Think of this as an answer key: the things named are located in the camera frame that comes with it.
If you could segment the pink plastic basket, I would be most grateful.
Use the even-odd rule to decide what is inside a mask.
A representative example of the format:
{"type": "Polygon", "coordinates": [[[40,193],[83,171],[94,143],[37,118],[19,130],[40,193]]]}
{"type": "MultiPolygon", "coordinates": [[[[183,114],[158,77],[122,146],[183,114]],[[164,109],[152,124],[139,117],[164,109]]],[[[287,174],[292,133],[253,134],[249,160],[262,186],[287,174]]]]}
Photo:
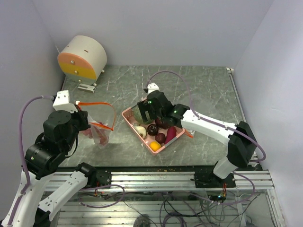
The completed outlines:
{"type": "Polygon", "coordinates": [[[135,108],[127,108],[122,111],[126,124],[138,137],[140,142],[153,154],[157,155],[169,145],[179,139],[186,130],[176,126],[164,126],[157,120],[150,123],[140,123],[138,112],[135,108]]]}

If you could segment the clear bag orange zipper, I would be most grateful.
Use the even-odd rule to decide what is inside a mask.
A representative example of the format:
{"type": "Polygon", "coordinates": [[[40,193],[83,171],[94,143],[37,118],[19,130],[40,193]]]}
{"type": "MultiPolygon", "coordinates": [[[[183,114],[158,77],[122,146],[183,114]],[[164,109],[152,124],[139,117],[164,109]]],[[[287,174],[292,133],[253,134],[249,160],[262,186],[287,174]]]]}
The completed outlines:
{"type": "MultiPolygon", "coordinates": [[[[88,112],[89,114],[88,122],[90,125],[107,128],[110,130],[110,134],[114,130],[114,125],[116,123],[116,111],[110,103],[76,101],[76,105],[81,110],[88,112]]],[[[106,145],[105,146],[96,145],[96,146],[99,149],[103,149],[106,145]]]]}

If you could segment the white garlic bulb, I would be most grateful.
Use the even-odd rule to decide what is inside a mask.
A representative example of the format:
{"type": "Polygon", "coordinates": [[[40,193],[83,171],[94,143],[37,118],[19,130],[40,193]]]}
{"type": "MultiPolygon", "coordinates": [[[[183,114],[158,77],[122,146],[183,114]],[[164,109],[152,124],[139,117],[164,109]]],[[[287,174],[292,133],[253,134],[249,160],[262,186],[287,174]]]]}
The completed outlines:
{"type": "Polygon", "coordinates": [[[134,126],[134,129],[143,139],[145,139],[145,137],[147,136],[147,130],[143,126],[134,126]]]}

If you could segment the red grape bunch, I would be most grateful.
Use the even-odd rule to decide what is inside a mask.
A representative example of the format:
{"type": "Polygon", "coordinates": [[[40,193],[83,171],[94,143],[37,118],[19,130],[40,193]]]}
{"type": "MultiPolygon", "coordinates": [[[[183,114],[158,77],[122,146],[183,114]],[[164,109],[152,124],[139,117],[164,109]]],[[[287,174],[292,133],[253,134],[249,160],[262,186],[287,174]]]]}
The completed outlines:
{"type": "Polygon", "coordinates": [[[90,125],[90,128],[81,133],[89,139],[93,139],[96,145],[105,146],[109,142],[110,130],[104,127],[90,125]]]}

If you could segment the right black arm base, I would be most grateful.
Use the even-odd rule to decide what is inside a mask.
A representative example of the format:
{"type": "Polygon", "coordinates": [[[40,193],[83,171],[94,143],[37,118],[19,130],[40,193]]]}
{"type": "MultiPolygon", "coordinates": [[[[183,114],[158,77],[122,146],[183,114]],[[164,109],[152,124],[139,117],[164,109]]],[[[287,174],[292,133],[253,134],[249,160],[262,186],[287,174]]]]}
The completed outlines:
{"type": "Polygon", "coordinates": [[[214,175],[212,172],[200,171],[195,172],[194,177],[190,180],[195,183],[196,188],[227,188],[236,187],[236,183],[233,180],[234,175],[230,173],[226,178],[221,179],[214,175]]]}

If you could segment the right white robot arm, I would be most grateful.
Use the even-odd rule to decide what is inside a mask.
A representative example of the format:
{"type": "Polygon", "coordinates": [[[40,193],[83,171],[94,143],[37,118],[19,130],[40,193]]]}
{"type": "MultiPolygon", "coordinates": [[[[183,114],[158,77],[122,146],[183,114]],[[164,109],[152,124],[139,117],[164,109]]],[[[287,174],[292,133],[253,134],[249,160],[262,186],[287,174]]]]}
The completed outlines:
{"type": "Polygon", "coordinates": [[[225,178],[238,168],[246,168],[257,147],[254,134],[246,122],[223,123],[197,113],[189,106],[172,104],[158,90],[150,92],[137,106],[144,121],[147,118],[161,120],[169,126],[194,130],[227,146],[226,157],[216,162],[208,178],[214,187],[221,186],[225,178]]]}

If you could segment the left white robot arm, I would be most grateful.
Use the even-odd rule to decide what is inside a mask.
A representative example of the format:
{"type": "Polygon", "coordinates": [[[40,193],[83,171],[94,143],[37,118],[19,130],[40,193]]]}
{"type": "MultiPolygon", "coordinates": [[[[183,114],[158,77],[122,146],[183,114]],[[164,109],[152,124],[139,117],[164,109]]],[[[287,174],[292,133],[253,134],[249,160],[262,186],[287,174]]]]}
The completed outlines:
{"type": "Polygon", "coordinates": [[[25,155],[25,169],[21,182],[2,227],[48,227],[62,206],[79,190],[97,186],[95,167],[81,163],[69,179],[42,200],[45,188],[58,166],[78,140],[80,131],[90,128],[88,112],[73,113],[59,110],[51,113],[43,124],[44,131],[25,155]]]}

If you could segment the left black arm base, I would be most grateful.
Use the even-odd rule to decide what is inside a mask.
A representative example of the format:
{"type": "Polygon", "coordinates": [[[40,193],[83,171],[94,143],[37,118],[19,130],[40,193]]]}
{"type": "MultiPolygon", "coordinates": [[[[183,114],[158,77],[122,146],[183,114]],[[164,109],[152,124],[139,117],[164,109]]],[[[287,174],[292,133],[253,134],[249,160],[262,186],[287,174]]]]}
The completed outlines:
{"type": "Polygon", "coordinates": [[[84,175],[87,182],[84,188],[94,188],[99,186],[109,185],[111,183],[111,173],[103,168],[95,168],[87,163],[78,164],[75,167],[76,172],[84,175]]]}

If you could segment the green netted melon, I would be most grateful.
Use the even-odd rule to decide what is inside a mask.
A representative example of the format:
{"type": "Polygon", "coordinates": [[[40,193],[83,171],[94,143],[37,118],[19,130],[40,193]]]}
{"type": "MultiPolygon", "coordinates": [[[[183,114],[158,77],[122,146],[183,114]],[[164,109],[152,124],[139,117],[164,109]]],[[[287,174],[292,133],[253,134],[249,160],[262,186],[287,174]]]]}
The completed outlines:
{"type": "Polygon", "coordinates": [[[133,116],[134,119],[139,123],[139,124],[151,124],[153,122],[153,119],[150,118],[148,111],[145,112],[146,115],[146,121],[143,120],[139,107],[136,105],[132,108],[133,111],[133,116]]]}

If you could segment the magenta dragon fruit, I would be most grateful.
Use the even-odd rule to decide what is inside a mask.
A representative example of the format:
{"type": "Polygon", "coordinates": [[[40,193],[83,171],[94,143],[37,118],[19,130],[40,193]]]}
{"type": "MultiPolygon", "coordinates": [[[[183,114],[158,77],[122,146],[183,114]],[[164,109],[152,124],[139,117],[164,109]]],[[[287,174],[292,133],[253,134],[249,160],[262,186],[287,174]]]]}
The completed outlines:
{"type": "Polygon", "coordinates": [[[167,130],[166,139],[165,139],[164,144],[167,144],[172,139],[174,139],[176,137],[176,134],[177,134],[176,128],[174,126],[169,127],[167,130]]]}

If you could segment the orange fruit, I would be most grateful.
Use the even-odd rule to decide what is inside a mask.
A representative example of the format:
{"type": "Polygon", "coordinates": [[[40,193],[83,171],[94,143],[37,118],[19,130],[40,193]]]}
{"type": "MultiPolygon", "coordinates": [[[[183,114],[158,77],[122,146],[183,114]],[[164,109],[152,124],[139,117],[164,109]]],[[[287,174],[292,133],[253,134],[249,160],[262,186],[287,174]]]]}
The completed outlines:
{"type": "Polygon", "coordinates": [[[150,148],[152,149],[152,151],[156,152],[161,148],[161,144],[157,141],[152,141],[150,143],[150,148]]]}

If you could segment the cream cylindrical drawer box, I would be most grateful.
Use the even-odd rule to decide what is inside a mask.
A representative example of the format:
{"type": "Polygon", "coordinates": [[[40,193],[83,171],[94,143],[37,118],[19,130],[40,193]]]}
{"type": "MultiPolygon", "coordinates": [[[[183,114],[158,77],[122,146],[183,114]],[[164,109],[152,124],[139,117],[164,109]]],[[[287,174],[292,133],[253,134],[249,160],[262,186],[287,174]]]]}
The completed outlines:
{"type": "Polygon", "coordinates": [[[95,39],[77,35],[58,54],[57,60],[67,77],[82,84],[93,85],[104,72],[107,54],[95,39]]]}

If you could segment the white corner clip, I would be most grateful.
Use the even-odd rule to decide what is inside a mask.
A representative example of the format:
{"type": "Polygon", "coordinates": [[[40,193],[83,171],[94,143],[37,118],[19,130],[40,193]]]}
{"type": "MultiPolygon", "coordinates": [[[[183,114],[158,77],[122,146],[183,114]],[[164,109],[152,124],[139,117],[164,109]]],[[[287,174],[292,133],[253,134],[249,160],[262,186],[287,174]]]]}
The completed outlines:
{"type": "Polygon", "coordinates": [[[227,69],[230,73],[233,73],[233,72],[234,72],[234,69],[232,69],[232,68],[227,67],[226,69],[227,69]]]}

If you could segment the small white metal bracket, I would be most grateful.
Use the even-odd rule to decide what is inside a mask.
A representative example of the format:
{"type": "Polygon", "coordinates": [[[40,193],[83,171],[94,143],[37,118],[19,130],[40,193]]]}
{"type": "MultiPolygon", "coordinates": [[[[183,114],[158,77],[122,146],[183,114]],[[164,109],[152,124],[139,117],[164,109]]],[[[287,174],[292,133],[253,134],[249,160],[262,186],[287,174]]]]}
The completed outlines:
{"type": "Polygon", "coordinates": [[[80,83],[78,85],[78,89],[82,90],[82,91],[94,93],[96,90],[96,87],[93,85],[86,85],[86,84],[80,83]]]}

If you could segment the aluminium mounting rail frame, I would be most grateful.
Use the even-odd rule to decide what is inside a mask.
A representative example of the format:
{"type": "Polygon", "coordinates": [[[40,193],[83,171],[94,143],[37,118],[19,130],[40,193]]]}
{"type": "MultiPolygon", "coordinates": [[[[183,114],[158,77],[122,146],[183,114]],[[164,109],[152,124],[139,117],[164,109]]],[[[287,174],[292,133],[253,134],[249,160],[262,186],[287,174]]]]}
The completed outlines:
{"type": "Polygon", "coordinates": [[[153,227],[284,227],[268,170],[250,165],[234,174],[236,187],[196,188],[190,179],[208,166],[100,167],[111,183],[77,192],[53,227],[131,227],[138,217],[153,227]]]}

